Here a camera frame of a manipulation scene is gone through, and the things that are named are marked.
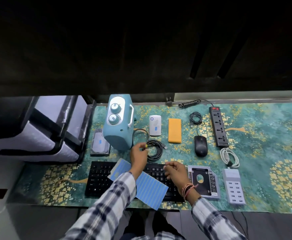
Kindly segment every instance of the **person's left hand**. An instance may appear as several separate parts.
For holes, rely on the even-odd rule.
[[[129,172],[132,173],[135,180],[139,177],[139,175],[143,172],[146,164],[147,164],[147,155],[148,149],[141,151],[140,148],[145,148],[146,143],[138,143],[132,147],[130,150],[130,161],[132,163],[132,168]]]

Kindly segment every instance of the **black power strip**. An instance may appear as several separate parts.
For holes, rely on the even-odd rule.
[[[210,118],[212,119],[212,128],[214,129],[215,133],[216,146],[219,148],[229,147],[220,108],[209,107],[209,112]]]

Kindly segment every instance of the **knob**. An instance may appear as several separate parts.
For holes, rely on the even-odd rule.
[[[112,112],[112,113],[114,113],[114,114],[117,114],[117,113],[119,113],[120,111],[122,110],[122,108],[120,108],[120,105],[119,104],[112,104],[111,106],[110,106],[110,111]]]
[[[108,117],[108,121],[111,125],[115,125],[117,124],[119,121],[120,121],[120,117],[117,115],[117,114],[111,114],[109,117]]]

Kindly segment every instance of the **green floral tablecloth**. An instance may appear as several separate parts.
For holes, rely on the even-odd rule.
[[[199,104],[187,109],[164,105],[136,105],[135,128],[148,129],[149,115],[162,116],[162,135],[156,139],[164,142],[159,163],[176,160],[185,165],[210,166],[217,174],[221,199],[211,201],[223,211],[257,211],[292,213],[292,103],[269,104],[216,104],[220,106],[229,147],[240,159],[240,175],[246,200],[245,206],[232,206],[227,202],[221,169],[225,164],[216,148],[209,117],[209,106]],[[199,126],[199,134],[207,137],[208,155],[199,158],[194,152],[196,128],[189,126],[189,114],[198,111],[205,125]],[[90,129],[102,128],[106,107],[97,106]],[[182,143],[170,144],[168,118],[182,119]],[[143,140],[139,134],[136,140]],[[85,198],[84,191],[91,161],[114,161],[120,157],[129,161],[129,152],[111,149],[107,157],[91,157],[87,149],[80,164],[35,165],[27,164],[10,195],[10,202],[46,206],[89,207],[96,199]],[[139,200],[130,207],[148,208]],[[187,203],[163,202],[163,209],[190,209]]]

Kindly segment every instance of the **yellow wallet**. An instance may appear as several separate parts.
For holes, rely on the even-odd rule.
[[[181,143],[181,119],[168,119],[168,142]]]

